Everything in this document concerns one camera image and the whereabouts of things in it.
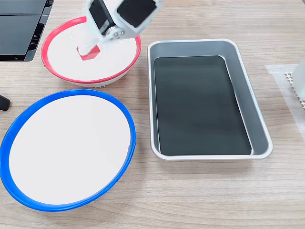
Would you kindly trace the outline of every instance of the robotic arm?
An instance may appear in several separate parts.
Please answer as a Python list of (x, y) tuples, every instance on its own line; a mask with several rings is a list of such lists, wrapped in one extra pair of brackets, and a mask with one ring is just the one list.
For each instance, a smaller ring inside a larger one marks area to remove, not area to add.
[(0, 95), (0, 110), (7, 111), (10, 107), (10, 100)]
[(86, 0), (80, 55), (98, 42), (137, 37), (159, 11), (162, 0)]

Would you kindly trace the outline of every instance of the red rim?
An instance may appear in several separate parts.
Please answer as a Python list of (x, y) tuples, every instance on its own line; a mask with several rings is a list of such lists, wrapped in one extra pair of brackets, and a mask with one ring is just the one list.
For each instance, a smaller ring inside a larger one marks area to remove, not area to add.
[(50, 65), (50, 62), (49, 62), (49, 59), (48, 59), (48, 48), (49, 48), (49, 45), (51, 43), (51, 41), (59, 34), (61, 33), (62, 31), (66, 30), (67, 28), (70, 28), (74, 25), (78, 25), (80, 23), (85, 23), (87, 20), (86, 20), (86, 17), (80, 17), (80, 18), (76, 18), (76, 19), (73, 19), (71, 21), (67, 21), (65, 22), (64, 24), (60, 25), (59, 27), (57, 27), (55, 30), (53, 30), (49, 35), (48, 37), (46, 38), (46, 40), (44, 41), (43, 45), (42, 45), (42, 49), (41, 49), (41, 58), (42, 58), (42, 62), (44, 64), (44, 66), (54, 75), (56, 75), (57, 77), (63, 79), (63, 80), (66, 80), (66, 81), (69, 81), (69, 82), (73, 82), (73, 83), (102, 83), (102, 82), (105, 82), (105, 81), (108, 81), (108, 80), (112, 80), (116, 77), (119, 77), (120, 75), (124, 74), (125, 72), (127, 72), (135, 63), (136, 61), (138, 60), (139, 56), (140, 56), (140, 52), (141, 52), (141, 38), (140, 36), (137, 36), (135, 38), (136, 40), (136, 43), (137, 43), (137, 52), (136, 52), (136, 55), (135, 55), (135, 58), (134, 60), (131, 62), (131, 64), (128, 65), (127, 68), (125, 68), (123, 71), (113, 75), (113, 76), (110, 76), (110, 77), (107, 77), (107, 78), (104, 78), (104, 79), (100, 79), (100, 80), (90, 80), (90, 81), (81, 81), (81, 80), (73, 80), (73, 79), (69, 79), (69, 78), (66, 78), (66, 77), (63, 77), (62, 75), (58, 74)]

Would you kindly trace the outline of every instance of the wooden table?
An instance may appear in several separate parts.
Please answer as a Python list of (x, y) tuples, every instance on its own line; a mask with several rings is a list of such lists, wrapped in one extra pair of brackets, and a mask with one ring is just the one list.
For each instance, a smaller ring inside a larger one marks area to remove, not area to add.
[[(41, 45), (57, 26), (81, 16), (80, 0), (55, 0), (32, 62), (0, 63), (2, 139), (35, 101), (76, 86), (53, 76)], [(260, 161), (168, 162), (150, 150), (147, 46), (157, 40), (227, 38), (237, 43), (273, 139)], [(304, 229), (305, 145), (266, 64), (298, 63), (305, 56), (305, 5), (300, 0), (165, 0), (142, 34), (136, 65), (102, 88), (121, 100), (137, 128), (126, 173), (98, 200), (59, 213), (29, 209), (0, 184), (1, 229)]]

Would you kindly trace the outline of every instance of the black object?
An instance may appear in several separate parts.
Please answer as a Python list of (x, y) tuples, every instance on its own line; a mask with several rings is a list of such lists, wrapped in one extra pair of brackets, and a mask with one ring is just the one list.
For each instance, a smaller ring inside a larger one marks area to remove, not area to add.
[(153, 0), (124, 0), (118, 7), (118, 14), (137, 28), (157, 8)]
[(7, 111), (10, 107), (10, 100), (0, 95), (0, 110)]
[(223, 58), (157, 58), (154, 65), (162, 154), (251, 153), (252, 148)]
[(89, 11), (102, 35), (105, 35), (110, 27), (115, 26), (103, 0), (94, 0)]
[(52, 0), (0, 0), (0, 61), (34, 58)]

